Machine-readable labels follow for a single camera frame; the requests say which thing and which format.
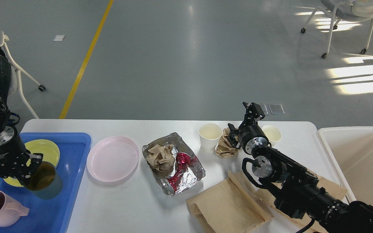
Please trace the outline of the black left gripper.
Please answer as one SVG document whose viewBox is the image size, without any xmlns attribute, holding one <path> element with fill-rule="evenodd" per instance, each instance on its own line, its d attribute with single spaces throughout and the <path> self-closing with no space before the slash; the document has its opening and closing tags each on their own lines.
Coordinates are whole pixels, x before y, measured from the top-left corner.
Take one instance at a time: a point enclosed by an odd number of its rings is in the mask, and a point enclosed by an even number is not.
<svg viewBox="0 0 373 233">
<path fill-rule="evenodd" d="M 23 187 L 43 162 L 43 154 L 28 154 L 15 127 L 5 127 L 0 133 L 0 177 L 18 178 Z"/>
</svg>

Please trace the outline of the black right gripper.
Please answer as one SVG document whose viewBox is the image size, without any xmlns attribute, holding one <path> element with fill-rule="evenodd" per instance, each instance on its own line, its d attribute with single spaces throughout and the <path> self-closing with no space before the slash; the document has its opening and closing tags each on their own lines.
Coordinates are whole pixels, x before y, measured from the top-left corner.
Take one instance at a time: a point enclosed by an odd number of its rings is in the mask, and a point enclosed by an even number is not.
<svg viewBox="0 0 373 233">
<path fill-rule="evenodd" d="M 254 102 L 243 102 L 243 106 L 246 108 L 243 128 L 237 129 L 233 124 L 228 123 L 230 131 L 227 140 L 232 148 L 240 149 L 241 146 L 246 154 L 252 155 L 258 149 L 268 146 L 268 138 L 258 125 L 258 121 L 264 119 L 266 115 L 261 106 Z"/>
</svg>

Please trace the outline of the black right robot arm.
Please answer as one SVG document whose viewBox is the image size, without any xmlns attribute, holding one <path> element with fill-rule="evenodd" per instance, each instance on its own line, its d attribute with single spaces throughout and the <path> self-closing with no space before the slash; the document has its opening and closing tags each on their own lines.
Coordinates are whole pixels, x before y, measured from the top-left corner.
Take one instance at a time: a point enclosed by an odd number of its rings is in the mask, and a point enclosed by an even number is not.
<svg viewBox="0 0 373 233">
<path fill-rule="evenodd" d="M 255 187 L 275 197 L 275 208 L 294 219 L 309 215 L 311 221 L 300 233 L 315 222 L 329 233 L 373 233 L 373 206 L 360 201 L 347 205 L 318 187 L 315 174 L 272 147 L 258 125 L 265 118 L 261 106 L 254 102 L 243 106 L 246 112 L 240 126 L 228 124 L 228 141 L 251 156 L 243 159 L 242 171 Z"/>
</svg>

